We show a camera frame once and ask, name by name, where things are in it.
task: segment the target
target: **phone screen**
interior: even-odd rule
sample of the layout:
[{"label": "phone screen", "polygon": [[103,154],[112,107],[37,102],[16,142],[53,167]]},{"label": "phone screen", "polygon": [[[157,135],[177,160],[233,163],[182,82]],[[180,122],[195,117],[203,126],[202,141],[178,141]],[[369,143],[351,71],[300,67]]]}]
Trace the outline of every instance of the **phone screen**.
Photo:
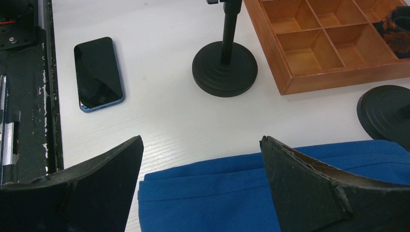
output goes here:
[{"label": "phone screen", "polygon": [[113,41],[109,37],[74,48],[80,108],[90,112],[124,100]]}]

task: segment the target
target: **white table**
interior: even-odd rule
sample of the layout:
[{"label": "white table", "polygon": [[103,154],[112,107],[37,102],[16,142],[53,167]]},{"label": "white table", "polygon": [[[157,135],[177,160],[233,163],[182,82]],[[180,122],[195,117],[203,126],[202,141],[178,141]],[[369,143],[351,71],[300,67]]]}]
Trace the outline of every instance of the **white table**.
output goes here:
[{"label": "white table", "polygon": [[[263,135],[293,147],[368,140],[356,115],[360,96],[385,84],[410,88],[405,78],[280,96],[243,6],[235,41],[254,54],[258,77],[245,94],[218,98],[196,85],[191,64],[203,46],[222,39],[222,4],[54,0],[53,10],[65,168],[136,135],[145,146],[139,180],[170,167],[259,152]],[[73,48],[105,36],[117,48],[126,100],[86,114],[78,107]],[[140,230],[136,193],[130,232]]]}]

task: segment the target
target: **stand base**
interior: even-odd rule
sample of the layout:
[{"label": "stand base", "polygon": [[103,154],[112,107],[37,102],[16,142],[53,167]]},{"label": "stand base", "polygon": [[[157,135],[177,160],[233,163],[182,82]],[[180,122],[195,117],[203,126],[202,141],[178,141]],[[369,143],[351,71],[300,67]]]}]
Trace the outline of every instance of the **stand base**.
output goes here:
[{"label": "stand base", "polygon": [[231,64],[220,62],[222,42],[203,47],[192,63],[195,82],[217,97],[234,97],[252,87],[258,73],[255,57],[244,46],[234,43]]},{"label": "stand base", "polygon": [[410,119],[400,112],[409,103],[410,89],[380,86],[360,98],[357,114],[370,137],[396,142],[410,151]]}]

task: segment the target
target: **wooden tray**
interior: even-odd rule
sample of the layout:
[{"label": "wooden tray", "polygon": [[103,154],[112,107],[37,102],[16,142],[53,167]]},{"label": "wooden tray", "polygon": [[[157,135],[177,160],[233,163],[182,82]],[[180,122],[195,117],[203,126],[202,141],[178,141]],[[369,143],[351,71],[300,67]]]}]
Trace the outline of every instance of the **wooden tray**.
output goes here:
[{"label": "wooden tray", "polygon": [[244,0],[282,95],[410,76],[373,24],[402,0]]}]

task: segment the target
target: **blue cloth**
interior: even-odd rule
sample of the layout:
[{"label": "blue cloth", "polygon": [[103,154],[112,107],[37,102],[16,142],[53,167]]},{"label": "blue cloth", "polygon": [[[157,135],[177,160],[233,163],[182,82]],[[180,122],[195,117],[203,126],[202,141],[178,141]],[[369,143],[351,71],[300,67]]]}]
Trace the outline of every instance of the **blue cloth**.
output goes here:
[{"label": "blue cloth", "polygon": [[[365,177],[410,185],[410,155],[364,141],[296,148]],[[279,232],[261,153],[146,174],[138,191],[143,232]]]}]

